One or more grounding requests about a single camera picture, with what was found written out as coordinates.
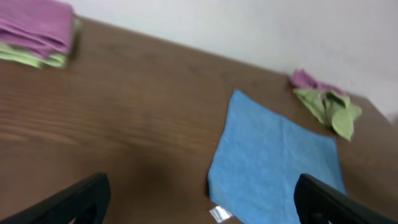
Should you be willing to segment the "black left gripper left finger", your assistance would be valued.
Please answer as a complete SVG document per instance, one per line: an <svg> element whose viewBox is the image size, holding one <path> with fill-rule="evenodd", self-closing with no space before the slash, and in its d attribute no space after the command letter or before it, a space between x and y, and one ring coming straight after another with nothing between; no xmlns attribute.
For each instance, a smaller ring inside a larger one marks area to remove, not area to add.
<svg viewBox="0 0 398 224"><path fill-rule="evenodd" d="M99 172L1 220L1 224L102 224L110 199L108 176Z"/></svg>

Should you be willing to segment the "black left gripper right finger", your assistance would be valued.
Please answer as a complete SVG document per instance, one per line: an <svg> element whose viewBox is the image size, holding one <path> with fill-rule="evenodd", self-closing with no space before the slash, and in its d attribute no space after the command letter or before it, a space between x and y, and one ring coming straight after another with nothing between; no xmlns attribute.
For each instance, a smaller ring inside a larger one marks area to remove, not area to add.
<svg viewBox="0 0 398 224"><path fill-rule="evenodd" d="M294 203L301 224L397 224L309 174L298 178Z"/></svg>

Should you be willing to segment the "blue microfiber cloth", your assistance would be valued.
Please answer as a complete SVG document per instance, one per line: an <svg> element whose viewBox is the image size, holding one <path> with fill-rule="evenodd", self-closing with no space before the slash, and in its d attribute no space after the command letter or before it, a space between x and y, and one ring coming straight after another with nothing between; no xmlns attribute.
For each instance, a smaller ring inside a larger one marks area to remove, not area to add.
<svg viewBox="0 0 398 224"><path fill-rule="evenodd" d="M234 91L208 173L210 200L243 223L298 223L294 190L300 174L346 192L334 138Z"/></svg>

